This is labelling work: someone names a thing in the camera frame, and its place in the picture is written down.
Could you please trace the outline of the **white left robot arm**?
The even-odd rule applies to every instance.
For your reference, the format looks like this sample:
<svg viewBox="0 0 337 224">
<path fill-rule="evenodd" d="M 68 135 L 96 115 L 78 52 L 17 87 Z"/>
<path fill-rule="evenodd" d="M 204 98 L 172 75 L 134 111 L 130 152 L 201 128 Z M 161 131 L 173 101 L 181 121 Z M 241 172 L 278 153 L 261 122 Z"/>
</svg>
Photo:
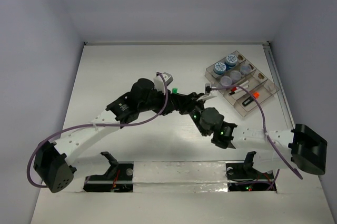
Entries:
<svg viewBox="0 0 337 224">
<path fill-rule="evenodd" d="M 153 80 L 141 78 L 131 90 L 107 105 L 90 123 L 56 132 L 38 144 L 26 170 L 29 183 L 52 193 L 64 190 L 84 169 L 77 158 L 122 128 L 147 124 L 165 115 L 169 106 L 172 75 L 157 73 Z"/>
</svg>

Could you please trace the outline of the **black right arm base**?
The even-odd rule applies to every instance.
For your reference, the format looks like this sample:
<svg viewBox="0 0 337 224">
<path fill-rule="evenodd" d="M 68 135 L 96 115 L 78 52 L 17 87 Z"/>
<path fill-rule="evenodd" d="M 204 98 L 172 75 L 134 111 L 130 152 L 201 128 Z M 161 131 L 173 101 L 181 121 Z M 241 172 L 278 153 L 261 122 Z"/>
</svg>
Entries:
<svg viewBox="0 0 337 224">
<path fill-rule="evenodd" d="M 242 162 L 226 163 L 225 176 L 229 192 L 277 191 L 274 174 L 261 173 L 253 168 L 256 152 L 249 152 Z"/>
</svg>

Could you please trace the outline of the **clear jar of clips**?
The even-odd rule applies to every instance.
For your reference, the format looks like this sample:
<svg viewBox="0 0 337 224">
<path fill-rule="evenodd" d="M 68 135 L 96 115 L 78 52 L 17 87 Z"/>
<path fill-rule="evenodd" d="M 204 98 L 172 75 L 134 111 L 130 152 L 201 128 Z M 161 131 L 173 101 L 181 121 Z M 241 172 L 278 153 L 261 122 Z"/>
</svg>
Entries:
<svg viewBox="0 0 337 224">
<path fill-rule="evenodd" d="M 251 67 L 248 64 L 243 64 L 240 66 L 240 73 L 243 76 L 249 75 L 251 73 Z"/>
<path fill-rule="evenodd" d="M 220 84 L 221 84 L 223 87 L 231 86 L 231 85 L 232 85 L 232 79 L 231 79 L 229 76 L 223 76 L 223 77 L 221 77 L 221 79 L 220 79 Z"/>
<path fill-rule="evenodd" d="M 232 79 L 233 83 L 236 83 L 242 78 L 242 74 L 240 71 L 233 70 L 230 72 L 230 78 Z"/>
</svg>

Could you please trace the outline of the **blue cleaning gel jar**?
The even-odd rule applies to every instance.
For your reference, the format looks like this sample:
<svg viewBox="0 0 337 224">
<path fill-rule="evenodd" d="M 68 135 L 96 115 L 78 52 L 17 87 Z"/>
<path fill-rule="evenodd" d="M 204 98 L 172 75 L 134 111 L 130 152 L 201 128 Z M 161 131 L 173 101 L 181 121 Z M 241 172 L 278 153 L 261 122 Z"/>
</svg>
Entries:
<svg viewBox="0 0 337 224">
<path fill-rule="evenodd" d="M 229 54 L 224 61 L 226 65 L 226 70 L 229 71 L 230 69 L 234 68 L 237 64 L 237 57 L 234 54 Z"/>
<path fill-rule="evenodd" d="M 212 76 L 218 78 L 226 72 L 226 64 L 223 62 L 217 62 L 214 64 Z"/>
</svg>

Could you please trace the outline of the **orange highlighter black body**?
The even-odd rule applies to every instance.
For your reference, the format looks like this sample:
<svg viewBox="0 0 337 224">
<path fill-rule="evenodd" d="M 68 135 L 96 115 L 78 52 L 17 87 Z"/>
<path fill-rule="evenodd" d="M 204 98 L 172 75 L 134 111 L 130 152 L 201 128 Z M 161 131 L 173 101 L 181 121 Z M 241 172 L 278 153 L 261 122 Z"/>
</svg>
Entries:
<svg viewBox="0 0 337 224">
<path fill-rule="evenodd" d="M 254 102 L 255 100 L 257 100 L 256 98 L 254 98 L 253 96 L 253 93 L 248 97 L 246 98 L 243 102 L 242 102 L 242 105 L 244 107 L 248 106 L 249 104 L 251 104 L 252 102 Z"/>
</svg>

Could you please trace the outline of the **red capped white marker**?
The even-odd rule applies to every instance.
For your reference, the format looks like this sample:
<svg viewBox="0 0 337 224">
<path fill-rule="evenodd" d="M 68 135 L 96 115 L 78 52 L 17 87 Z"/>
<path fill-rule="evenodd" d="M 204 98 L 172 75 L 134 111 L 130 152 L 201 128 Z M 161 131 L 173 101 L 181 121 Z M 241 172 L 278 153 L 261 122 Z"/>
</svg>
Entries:
<svg viewBox="0 0 337 224">
<path fill-rule="evenodd" d="M 237 87 L 234 87 L 231 89 L 231 92 L 239 92 L 239 91 L 242 91 L 242 89 L 240 87 L 243 87 L 243 88 L 248 88 L 249 87 L 249 80 L 246 80 L 245 82 L 243 82 L 242 84 L 238 85 Z"/>
</svg>

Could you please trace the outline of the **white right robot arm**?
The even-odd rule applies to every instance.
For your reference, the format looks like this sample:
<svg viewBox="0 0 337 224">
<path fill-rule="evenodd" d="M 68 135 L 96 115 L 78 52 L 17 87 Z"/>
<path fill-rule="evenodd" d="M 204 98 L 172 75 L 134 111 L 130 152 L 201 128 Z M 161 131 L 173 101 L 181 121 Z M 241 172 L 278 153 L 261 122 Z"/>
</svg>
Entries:
<svg viewBox="0 0 337 224">
<path fill-rule="evenodd" d="M 182 104 L 177 108 L 188 114 L 203 136 L 221 149 L 246 149 L 247 162 L 242 171 L 254 178 L 260 172 L 291 169 L 297 176 L 300 171 L 321 176 L 326 170 L 328 143 L 305 124 L 296 124 L 291 130 L 267 131 L 226 122 L 216 108 L 205 108 L 208 96 L 180 95 Z"/>
</svg>

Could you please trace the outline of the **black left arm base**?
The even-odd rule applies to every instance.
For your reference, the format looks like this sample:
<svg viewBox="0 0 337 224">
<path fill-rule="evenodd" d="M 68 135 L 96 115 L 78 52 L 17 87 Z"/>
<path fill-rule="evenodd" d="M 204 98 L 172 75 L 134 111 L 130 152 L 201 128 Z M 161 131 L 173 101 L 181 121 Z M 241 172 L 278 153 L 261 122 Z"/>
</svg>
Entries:
<svg viewBox="0 0 337 224">
<path fill-rule="evenodd" d="M 108 160 L 109 168 L 104 174 L 95 174 L 85 178 L 85 192 L 133 192 L 133 162 L 119 163 L 109 152 L 101 152 Z"/>
</svg>

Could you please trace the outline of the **orange highlighter cap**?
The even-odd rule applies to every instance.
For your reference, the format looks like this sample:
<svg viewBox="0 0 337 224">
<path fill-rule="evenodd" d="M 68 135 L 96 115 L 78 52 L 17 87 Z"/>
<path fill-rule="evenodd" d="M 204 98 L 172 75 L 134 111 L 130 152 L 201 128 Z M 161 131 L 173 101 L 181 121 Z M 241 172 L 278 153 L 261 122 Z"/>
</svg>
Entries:
<svg viewBox="0 0 337 224">
<path fill-rule="evenodd" d="M 258 92 L 253 93 L 254 98 L 258 99 L 260 94 Z"/>
</svg>

